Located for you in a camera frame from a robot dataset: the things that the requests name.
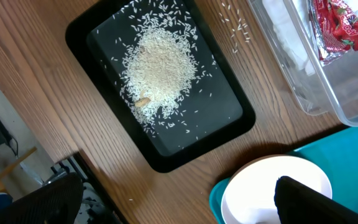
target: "transparent plastic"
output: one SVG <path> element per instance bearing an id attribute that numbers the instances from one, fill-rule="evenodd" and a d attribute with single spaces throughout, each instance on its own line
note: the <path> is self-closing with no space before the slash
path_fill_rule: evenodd
<path id="1" fill-rule="evenodd" d="M 284 50 L 283 40 L 278 38 L 262 0 L 249 0 L 249 3 L 300 108 L 314 116 L 332 111 L 344 124 L 358 126 L 358 52 L 349 51 L 333 63 L 322 66 L 313 40 L 307 35 L 308 27 L 303 26 L 293 1 L 277 1 L 283 1 L 293 23 L 286 28 L 296 30 L 288 33 L 296 33 L 293 41 L 302 43 L 313 72 L 299 69 Z"/>

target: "white bowl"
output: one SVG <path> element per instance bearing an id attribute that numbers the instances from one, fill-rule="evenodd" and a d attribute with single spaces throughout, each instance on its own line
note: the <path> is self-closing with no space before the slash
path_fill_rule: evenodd
<path id="1" fill-rule="evenodd" d="M 246 164 L 230 180 L 222 198 L 225 223 L 280 223 L 274 195 L 276 182 L 284 175 L 328 198 L 333 196 L 327 175 L 314 163 L 294 156 L 262 157 Z"/>

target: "tray rim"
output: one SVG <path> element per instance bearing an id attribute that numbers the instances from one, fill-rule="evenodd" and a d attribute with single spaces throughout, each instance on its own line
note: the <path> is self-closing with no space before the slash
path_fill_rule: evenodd
<path id="1" fill-rule="evenodd" d="M 240 135 L 245 134 L 252 129 L 256 122 L 255 111 L 250 104 L 250 101 L 223 55 L 218 43 L 215 41 L 213 34 L 207 23 L 204 21 L 196 3 L 194 0 L 182 1 L 185 3 L 197 28 L 212 51 L 216 63 L 220 66 L 227 82 L 237 97 L 237 100 L 242 107 L 243 114 L 237 121 L 215 131 L 208 137 L 195 142 L 171 156 L 161 155 L 144 133 L 143 127 L 136 121 L 132 113 L 130 113 L 131 117 L 129 118 L 127 112 L 130 112 L 130 110 L 121 100 L 118 93 L 110 91 L 109 86 L 111 86 L 112 83 L 107 82 L 107 76 L 104 74 L 103 69 L 98 65 L 97 61 L 92 57 L 90 50 L 87 48 L 87 35 L 114 13 L 118 12 L 122 6 L 129 4 L 130 1 L 101 0 L 70 22 L 65 33 L 67 46 L 80 63 L 87 76 L 89 76 L 103 99 L 109 105 L 114 115 L 116 115 L 127 134 L 131 137 L 149 165 L 157 172 L 162 173 L 170 172 Z"/>

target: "pile of rice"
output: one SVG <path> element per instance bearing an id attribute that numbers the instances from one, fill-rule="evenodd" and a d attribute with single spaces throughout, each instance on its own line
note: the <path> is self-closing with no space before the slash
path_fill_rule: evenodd
<path id="1" fill-rule="evenodd" d="M 137 46 L 128 46 L 122 61 L 126 68 L 122 79 L 129 97 L 133 102 L 144 97 L 151 100 L 143 107 L 131 107 L 141 124 L 153 125 L 159 108 L 165 119 L 177 111 L 184 94 L 190 92 L 191 81 L 197 78 L 198 62 L 191 54 L 188 35 L 164 28 L 172 23 L 145 17 L 144 24 L 135 28 L 140 37 Z"/>

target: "wood grain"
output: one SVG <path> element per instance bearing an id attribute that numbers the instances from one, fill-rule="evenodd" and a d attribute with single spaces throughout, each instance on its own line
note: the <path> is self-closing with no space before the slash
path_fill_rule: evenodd
<path id="1" fill-rule="evenodd" d="M 344 128 L 295 104 L 246 1 L 196 0 L 257 113 L 247 134 L 169 173 L 154 172 L 65 43 L 70 21 L 93 0 L 0 0 L 0 89 L 54 161 L 81 150 L 129 223 L 214 223 L 208 194 L 246 162 Z M 251 42 L 231 29 L 238 15 Z M 222 23 L 219 16 L 232 22 Z"/>

